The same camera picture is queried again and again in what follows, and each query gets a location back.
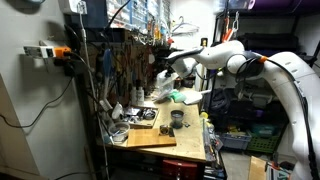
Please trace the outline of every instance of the green box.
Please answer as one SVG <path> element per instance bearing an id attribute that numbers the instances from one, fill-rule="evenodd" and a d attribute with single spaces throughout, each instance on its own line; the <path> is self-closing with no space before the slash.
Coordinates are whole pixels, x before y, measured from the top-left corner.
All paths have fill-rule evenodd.
<path id="1" fill-rule="evenodd" d="M 270 137 L 260 137 L 256 133 L 248 131 L 251 135 L 251 141 L 247 146 L 247 150 L 264 152 L 264 153 L 274 153 L 274 149 L 278 143 L 280 135 L 274 135 Z"/>

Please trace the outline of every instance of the floor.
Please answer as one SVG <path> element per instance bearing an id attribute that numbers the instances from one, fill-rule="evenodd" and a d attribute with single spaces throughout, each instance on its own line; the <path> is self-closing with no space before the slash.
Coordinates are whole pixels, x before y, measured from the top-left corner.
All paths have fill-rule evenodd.
<path id="1" fill-rule="evenodd" d="M 255 156 L 263 160 L 270 157 L 261 154 L 245 154 L 243 152 L 221 151 L 221 156 L 227 171 L 228 180 L 247 180 L 249 175 L 250 157 Z M 294 157 L 279 155 L 279 162 L 295 163 Z"/>

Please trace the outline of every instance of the wooden cutting board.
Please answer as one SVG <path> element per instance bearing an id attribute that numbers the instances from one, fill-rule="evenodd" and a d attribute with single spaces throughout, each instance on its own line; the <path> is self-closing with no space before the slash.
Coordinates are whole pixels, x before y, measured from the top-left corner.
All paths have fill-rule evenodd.
<path id="1" fill-rule="evenodd" d="M 176 146 L 176 138 L 160 136 L 159 129 L 130 129 L 127 147 Z"/>

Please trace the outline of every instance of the bottle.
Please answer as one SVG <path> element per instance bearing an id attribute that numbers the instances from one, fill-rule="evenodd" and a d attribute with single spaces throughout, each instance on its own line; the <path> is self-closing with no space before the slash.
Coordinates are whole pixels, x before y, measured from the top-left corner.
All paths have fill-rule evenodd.
<path id="1" fill-rule="evenodd" d="M 137 89 L 135 86 L 131 89 L 131 105 L 137 105 Z"/>
<path id="2" fill-rule="evenodd" d="M 144 106 L 144 90 L 141 86 L 137 90 L 137 105 Z"/>

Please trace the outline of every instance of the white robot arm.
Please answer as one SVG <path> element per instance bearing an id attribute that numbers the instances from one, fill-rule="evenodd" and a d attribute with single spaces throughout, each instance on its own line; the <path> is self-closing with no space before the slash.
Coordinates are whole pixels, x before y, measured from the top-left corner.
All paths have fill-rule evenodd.
<path id="1" fill-rule="evenodd" d="M 244 63 L 252 59 L 260 61 L 263 67 L 255 76 L 269 83 L 290 120 L 294 140 L 292 149 L 297 159 L 291 179 L 318 180 L 320 79 L 297 55 L 282 52 L 264 58 L 255 53 L 246 54 L 239 41 L 230 41 L 210 48 L 174 52 L 168 57 L 168 63 L 183 78 L 192 73 L 198 63 L 207 69 L 225 67 L 230 74 L 236 74 Z"/>

